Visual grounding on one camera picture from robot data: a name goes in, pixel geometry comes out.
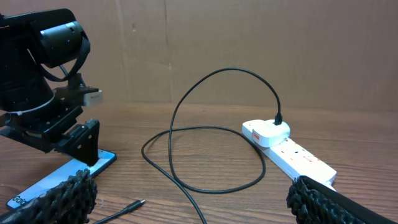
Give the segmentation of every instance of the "white power strip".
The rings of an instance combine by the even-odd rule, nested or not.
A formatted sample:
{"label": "white power strip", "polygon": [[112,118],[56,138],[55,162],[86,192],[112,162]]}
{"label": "white power strip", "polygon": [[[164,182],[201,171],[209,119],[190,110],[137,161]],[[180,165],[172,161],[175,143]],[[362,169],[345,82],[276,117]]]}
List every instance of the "white power strip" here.
{"label": "white power strip", "polygon": [[306,175],[336,191],[331,185],[337,172],[291,140],[285,122],[276,126],[274,120],[246,121],[242,133],[292,180]]}

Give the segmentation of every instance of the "wooden table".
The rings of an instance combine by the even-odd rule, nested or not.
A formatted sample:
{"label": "wooden table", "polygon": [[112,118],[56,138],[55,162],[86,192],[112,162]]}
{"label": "wooden table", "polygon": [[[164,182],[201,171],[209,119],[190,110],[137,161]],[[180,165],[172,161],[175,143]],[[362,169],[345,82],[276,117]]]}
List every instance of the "wooden table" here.
{"label": "wooden table", "polygon": [[[147,203],[113,223],[200,223],[181,190],[141,156],[150,137],[168,129],[175,105],[105,103],[79,118],[101,121],[99,146],[118,160],[96,178],[97,206],[92,221],[137,199]],[[398,113],[282,109],[292,139],[337,170],[335,189],[398,222]],[[175,127],[220,125],[241,129],[251,119],[272,119],[274,108],[183,105]],[[0,138],[0,204],[45,177],[68,158]],[[203,189],[246,184],[261,173],[255,151],[232,133],[194,130],[173,134],[179,177]],[[167,135],[147,149],[170,172]],[[292,181],[266,158],[266,176],[257,185],[225,195],[190,192],[208,223],[295,223],[285,198]]]}

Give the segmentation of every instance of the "white adapter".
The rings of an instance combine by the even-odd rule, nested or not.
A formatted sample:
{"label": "white adapter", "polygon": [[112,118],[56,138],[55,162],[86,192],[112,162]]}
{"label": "white adapter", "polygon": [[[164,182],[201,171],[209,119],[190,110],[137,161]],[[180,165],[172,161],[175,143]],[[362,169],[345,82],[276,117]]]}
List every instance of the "white adapter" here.
{"label": "white adapter", "polygon": [[291,140],[287,123],[274,125],[273,119],[246,121],[242,133],[292,180],[306,175],[335,191],[331,184],[337,172]]}

